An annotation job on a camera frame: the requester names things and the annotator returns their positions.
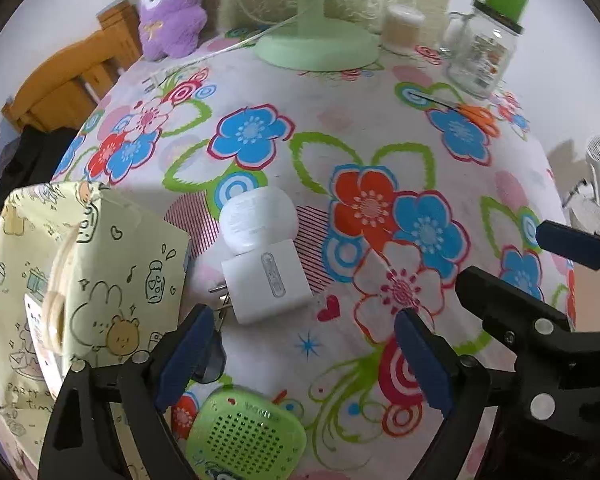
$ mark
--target scissors blade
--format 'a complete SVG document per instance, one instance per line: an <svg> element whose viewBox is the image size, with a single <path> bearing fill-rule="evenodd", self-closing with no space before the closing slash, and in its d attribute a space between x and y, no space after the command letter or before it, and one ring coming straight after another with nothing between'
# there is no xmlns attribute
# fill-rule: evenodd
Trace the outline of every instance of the scissors blade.
<svg viewBox="0 0 600 480"><path fill-rule="evenodd" d="M439 97L433 97L429 94L425 94L423 92L418 92L417 90L410 89L409 94L416 96L416 97L421 97L423 99L426 99L427 101L431 101L432 103L437 103L439 105L446 106L447 108L455 109L458 106L456 103L447 101L446 99L441 99Z"/></svg>

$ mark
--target blue gripper pad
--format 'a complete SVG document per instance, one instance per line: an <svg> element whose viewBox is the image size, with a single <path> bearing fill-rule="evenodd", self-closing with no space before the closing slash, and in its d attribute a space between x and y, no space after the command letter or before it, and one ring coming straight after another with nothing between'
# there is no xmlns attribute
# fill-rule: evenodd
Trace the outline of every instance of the blue gripper pad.
<svg viewBox="0 0 600 480"><path fill-rule="evenodd" d="M447 416L454 405L451 381L445 367L427 343L427 335L423 336L420 331L426 330L429 336L427 338L433 338L433 334L414 311L407 309L395 316L394 330L398 346L413 370L429 406Z"/></svg>
<svg viewBox="0 0 600 480"><path fill-rule="evenodd" d="M600 269L600 236L545 220L536 229L536 242L545 251Z"/></svg>
<svg viewBox="0 0 600 480"><path fill-rule="evenodd" d="M160 413L178 402L193 370L205 357L206 347L211 342L215 328L213 311L206 307L182 337L171 358L160 374L155 407Z"/></svg>

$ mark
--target blue star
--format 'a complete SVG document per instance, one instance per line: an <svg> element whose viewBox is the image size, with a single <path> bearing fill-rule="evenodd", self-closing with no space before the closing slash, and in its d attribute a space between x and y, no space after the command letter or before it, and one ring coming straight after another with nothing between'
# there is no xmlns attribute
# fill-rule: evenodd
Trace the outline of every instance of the blue star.
<svg viewBox="0 0 600 480"><path fill-rule="evenodd" d="M306 354L306 360L309 360L309 354L314 354L320 357L320 354L315 351L318 346L322 344L317 339L311 339L311 332L306 333L306 339L302 339L302 336L298 334L301 343L296 343L296 348L299 348L303 354Z"/></svg>

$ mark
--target fan base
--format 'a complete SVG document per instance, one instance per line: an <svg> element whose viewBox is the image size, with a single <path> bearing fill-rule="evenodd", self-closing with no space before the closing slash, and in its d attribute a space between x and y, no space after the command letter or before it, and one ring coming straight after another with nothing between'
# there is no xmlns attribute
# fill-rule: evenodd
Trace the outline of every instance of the fan base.
<svg viewBox="0 0 600 480"><path fill-rule="evenodd" d="M378 37L364 28L330 18L307 25L292 23L263 36L256 53L273 65L309 72L351 70L378 59Z"/></svg>

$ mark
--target wooden chair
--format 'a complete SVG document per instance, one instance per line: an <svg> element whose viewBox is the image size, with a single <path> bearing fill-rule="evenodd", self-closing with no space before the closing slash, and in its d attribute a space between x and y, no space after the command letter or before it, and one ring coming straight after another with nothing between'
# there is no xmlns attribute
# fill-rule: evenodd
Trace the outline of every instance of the wooden chair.
<svg viewBox="0 0 600 480"><path fill-rule="evenodd" d="M2 107L18 131L25 124L44 132L60 126L79 130L97 106L85 84L103 98L118 80L117 68L127 70L142 55L138 14L128 1L111 4L98 20L101 30L47 59Z"/></svg>

